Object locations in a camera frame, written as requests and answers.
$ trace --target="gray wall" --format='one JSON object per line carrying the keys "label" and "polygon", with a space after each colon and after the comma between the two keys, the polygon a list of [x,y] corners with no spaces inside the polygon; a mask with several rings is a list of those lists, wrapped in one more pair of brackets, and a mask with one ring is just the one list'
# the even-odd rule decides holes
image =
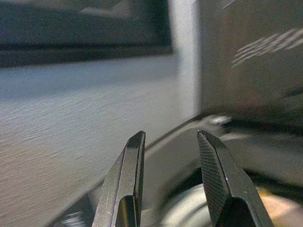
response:
{"label": "gray wall", "polygon": [[191,10],[171,3],[172,56],[0,70],[0,226],[43,225],[131,135],[149,144],[199,113]]}

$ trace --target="textured gripping surface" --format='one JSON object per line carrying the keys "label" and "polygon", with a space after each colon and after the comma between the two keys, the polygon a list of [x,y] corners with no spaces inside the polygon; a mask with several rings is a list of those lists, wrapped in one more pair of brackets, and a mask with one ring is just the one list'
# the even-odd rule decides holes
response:
{"label": "textured gripping surface", "polygon": [[229,197],[229,191],[216,152],[200,131],[198,142],[204,190],[211,211],[210,218],[215,225]]}

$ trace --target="textured wall surface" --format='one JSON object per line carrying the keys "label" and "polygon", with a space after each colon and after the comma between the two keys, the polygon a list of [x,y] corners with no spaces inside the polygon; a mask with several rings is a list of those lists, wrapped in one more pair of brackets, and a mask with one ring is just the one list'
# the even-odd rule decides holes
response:
{"label": "textured wall surface", "polygon": [[192,18],[171,8],[175,55],[0,70],[0,226],[42,226],[130,136],[148,144],[198,113]]}

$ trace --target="dark surface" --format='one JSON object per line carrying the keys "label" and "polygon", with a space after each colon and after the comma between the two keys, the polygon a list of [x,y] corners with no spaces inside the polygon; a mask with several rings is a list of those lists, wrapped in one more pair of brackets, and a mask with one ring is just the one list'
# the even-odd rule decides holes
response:
{"label": "dark surface", "polygon": [[199,131],[198,141],[202,179],[213,224],[218,227],[240,223],[243,227],[273,226],[254,184],[243,169],[236,166],[226,146],[206,131]]}
{"label": "dark surface", "polygon": [[[200,5],[203,108],[243,120],[302,125],[303,45],[274,49],[303,28],[303,2],[205,0]],[[233,63],[238,50],[262,38],[254,56]]]}
{"label": "dark surface", "polygon": [[0,67],[171,52],[166,0],[134,0],[119,18],[0,3]]}
{"label": "dark surface", "polygon": [[132,136],[105,177],[93,227],[140,226],[145,133]]}

